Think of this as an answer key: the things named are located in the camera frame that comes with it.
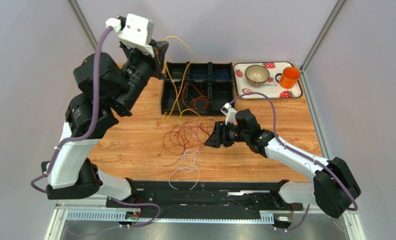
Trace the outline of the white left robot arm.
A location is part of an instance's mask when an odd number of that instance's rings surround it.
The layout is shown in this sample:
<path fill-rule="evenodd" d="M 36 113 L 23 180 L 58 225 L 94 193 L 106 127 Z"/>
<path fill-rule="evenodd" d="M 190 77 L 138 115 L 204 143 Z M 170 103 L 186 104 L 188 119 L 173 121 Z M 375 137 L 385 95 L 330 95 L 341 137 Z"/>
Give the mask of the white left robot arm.
<path fill-rule="evenodd" d="M 123 201 L 138 194 L 132 179 L 109 175 L 91 163 L 89 153 L 106 132 L 118 124 L 118 117 L 130 117 L 132 108 L 151 78 L 162 79 L 166 41 L 150 42 L 154 56 L 121 43 L 127 62 L 119 67 L 108 53 L 101 53 L 98 78 L 94 78 L 93 54 L 74 69 L 80 94 L 65 113 L 57 157 L 41 164 L 48 179 L 45 193 L 50 200 L 85 199 L 98 194 Z M 94 101 L 94 82 L 98 100 Z"/>

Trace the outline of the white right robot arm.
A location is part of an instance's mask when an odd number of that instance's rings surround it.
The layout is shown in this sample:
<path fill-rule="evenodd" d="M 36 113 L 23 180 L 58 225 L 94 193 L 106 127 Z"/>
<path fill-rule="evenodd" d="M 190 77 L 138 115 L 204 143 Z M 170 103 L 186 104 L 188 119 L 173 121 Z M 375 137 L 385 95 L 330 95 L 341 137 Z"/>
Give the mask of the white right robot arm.
<path fill-rule="evenodd" d="M 230 147 L 245 143 L 265 158 L 276 160 L 306 177 L 308 182 L 280 181 L 275 196 L 282 201 L 318 206 L 325 214 L 338 219 L 345 211 L 356 210 L 356 199 L 362 191 L 347 163 L 339 158 L 326 159 L 310 154 L 262 129 L 249 109 L 227 114 L 217 121 L 206 147 Z"/>

